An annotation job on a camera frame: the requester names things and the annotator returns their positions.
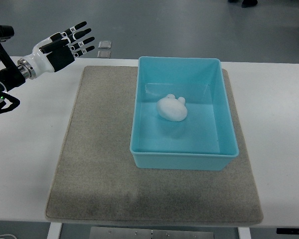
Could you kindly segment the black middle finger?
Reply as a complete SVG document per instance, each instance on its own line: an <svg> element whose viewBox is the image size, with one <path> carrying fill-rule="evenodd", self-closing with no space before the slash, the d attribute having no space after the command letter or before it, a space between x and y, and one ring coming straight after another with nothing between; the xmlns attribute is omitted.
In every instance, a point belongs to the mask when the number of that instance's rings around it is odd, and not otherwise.
<svg viewBox="0 0 299 239"><path fill-rule="evenodd" d="M69 28L64 32L65 33L64 39L68 40L68 42L75 42L90 32L91 32L90 28L81 31L77 31L75 28Z"/></svg>

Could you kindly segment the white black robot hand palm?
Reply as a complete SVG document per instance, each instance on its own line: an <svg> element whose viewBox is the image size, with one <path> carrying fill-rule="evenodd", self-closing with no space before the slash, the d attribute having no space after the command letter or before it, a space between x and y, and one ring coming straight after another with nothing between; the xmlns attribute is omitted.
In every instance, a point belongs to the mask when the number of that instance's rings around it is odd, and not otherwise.
<svg viewBox="0 0 299 239"><path fill-rule="evenodd" d="M74 62L74 56L68 46L62 46L50 53L43 53L40 42L33 47L32 53L24 57L29 78L37 78L43 73L58 72Z"/></svg>

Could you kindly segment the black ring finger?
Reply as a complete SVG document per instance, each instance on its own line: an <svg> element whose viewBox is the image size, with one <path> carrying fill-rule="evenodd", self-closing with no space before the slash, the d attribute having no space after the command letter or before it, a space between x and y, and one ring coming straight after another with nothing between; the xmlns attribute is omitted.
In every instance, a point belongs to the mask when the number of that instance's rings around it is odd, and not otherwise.
<svg viewBox="0 0 299 239"><path fill-rule="evenodd" d="M87 39L85 39L85 40L83 40L83 41L79 41L79 42L77 42L77 43L75 43L75 44L73 44L73 45L70 45L70 46L69 46L69 49L70 49L70 50L77 50L77 49L79 49L79 48L82 48L82 47L85 46L86 44L88 44L88 43L94 41L94 40L95 40L95 37L89 37L89 38L87 38Z"/></svg>

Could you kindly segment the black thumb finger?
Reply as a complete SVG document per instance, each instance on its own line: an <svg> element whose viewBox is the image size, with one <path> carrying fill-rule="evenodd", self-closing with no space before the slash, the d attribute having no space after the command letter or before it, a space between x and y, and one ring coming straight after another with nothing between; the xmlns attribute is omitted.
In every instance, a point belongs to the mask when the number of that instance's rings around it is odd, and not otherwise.
<svg viewBox="0 0 299 239"><path fill-rule="evenodd" d="M40 42L39 50L44 54L48 54L66 45L67 45L67 39L58 39L55 41L51 41L50 39L45 39Z"/></svg>

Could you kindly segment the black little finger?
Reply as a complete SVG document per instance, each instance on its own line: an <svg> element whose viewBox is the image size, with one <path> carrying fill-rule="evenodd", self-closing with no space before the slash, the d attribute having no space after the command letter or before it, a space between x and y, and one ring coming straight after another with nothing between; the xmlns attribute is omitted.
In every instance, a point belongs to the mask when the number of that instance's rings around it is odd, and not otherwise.
<svg viewBox="0 0 299 239"><path fill-rule="evenodd" d="M73 52L72 55L74 58L78 58L94 49L95 49L95 46L89 46L87 48L79 49L79 50Z"/></svg>

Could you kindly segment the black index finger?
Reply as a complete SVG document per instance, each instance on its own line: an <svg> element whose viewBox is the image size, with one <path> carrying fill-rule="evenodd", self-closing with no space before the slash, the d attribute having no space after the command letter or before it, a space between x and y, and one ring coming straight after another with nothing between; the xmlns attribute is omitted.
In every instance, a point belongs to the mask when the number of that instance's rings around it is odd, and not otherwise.
<svg viewBox="0 0 299 239"><path fill-rule="evenodd" d="M72 34L74 34L75 32L77 32L80 28L84 27L87 25L87 22L86 21L83 21L75 26L72 26L68 29L66 29L65 31L63 32L57 32L55 34L53 34L50 39L51 41L56 41L56 40L59 40L59 39L62 39L64 37L68 37Z"/></svg>

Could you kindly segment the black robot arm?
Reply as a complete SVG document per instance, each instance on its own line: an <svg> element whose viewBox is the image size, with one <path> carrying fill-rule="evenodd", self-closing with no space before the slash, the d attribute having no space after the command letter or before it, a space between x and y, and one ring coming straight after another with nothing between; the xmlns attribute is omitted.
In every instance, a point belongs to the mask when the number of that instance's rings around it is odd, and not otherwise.
<svg viewBox="0 0 299 239"><path fill-rule="evenodd" d="M0 25L0 60L5 68L0 70L0 114L13 111L20 104L19 99L8 91L20 87L27 79L35 79L43 73L58 72L76 58L94 50L88 43L94 37L83 39L91 29L83 29L86 22L79 23L63 32L57 32L37 43L32 53L20 58L15 64L2 46L2 42L14 36L12 26Z"/></svg>

